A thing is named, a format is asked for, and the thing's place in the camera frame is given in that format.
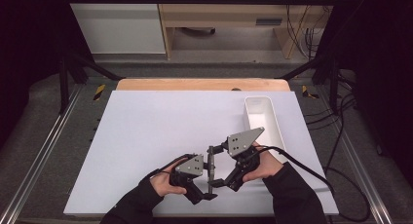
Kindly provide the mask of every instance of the metal bracket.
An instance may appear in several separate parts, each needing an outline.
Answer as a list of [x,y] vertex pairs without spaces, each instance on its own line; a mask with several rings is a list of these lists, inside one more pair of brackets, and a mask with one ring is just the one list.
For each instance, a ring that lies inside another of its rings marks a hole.
[[264,128],[261,127],[250,131],[231,134],[228,136],[228,154],[234,158],[246,151],[263,131]]
[[196,176],[203,175],[204,155],[200,154],[176,167],[177,172],[184,172]]

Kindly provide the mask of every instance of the white wall panel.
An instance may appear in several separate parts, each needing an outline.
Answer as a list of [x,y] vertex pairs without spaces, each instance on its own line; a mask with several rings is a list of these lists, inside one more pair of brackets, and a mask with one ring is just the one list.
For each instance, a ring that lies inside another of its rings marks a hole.
[[71,6],[93,54],[165,53],[155,4]]

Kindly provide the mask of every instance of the white table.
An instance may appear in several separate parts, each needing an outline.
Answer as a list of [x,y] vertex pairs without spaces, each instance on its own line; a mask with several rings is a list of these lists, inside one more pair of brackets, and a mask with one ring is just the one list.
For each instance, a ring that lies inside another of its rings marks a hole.
[[[139,180],[186,153],[206,154],[229,134],[244,131],[244,98],[272,99],[286,151],[322,174],[322,168],[293,92],[115,91],[111,94],[94,142],[66,205],[65,214],[104,215]],[[225,178],[235,161],[216,155],[215,178]],[[321,200],[324,213],[337,214],[328,188],[296,167]],[[207,174],[195,179],[207,191]],[[155,216],[268,216],[272,197],[262,181],[246,183],[239,192],[214,189],[218,197],[192,205],[170,195]]]

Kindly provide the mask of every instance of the white tray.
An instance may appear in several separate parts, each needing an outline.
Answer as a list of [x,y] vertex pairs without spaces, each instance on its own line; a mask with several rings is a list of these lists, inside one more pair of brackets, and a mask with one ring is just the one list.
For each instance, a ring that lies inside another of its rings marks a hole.
[[[245,99],[244,116],[246,129],[256,129],[260,127],[265,129],[257,138],[257,143],[265,146],[276,146],[286,151],[277,117],[273,109],[273,102],[268,96],[247,97]],[[270,150],[270,153],[281,163],[287,162],[287,158],[275,150]]]

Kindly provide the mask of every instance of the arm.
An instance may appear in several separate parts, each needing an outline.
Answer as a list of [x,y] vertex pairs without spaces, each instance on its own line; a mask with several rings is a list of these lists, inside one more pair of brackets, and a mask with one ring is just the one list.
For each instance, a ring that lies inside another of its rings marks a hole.
[[167,194],[185,194],[182,187],[169,185],[169,173],[179,164],[178,161],[150,179],[139,182],[139,185],[128,192],[108,213],[100,224],[149,224],[152,222],[152,209]]
[[326,223],[316,192],[289,163],[282,164],[269,152],[263,152],[260,154],[260,166],[246,174],[243,181],[256,178],[262,178],[273,195],[277,223]]

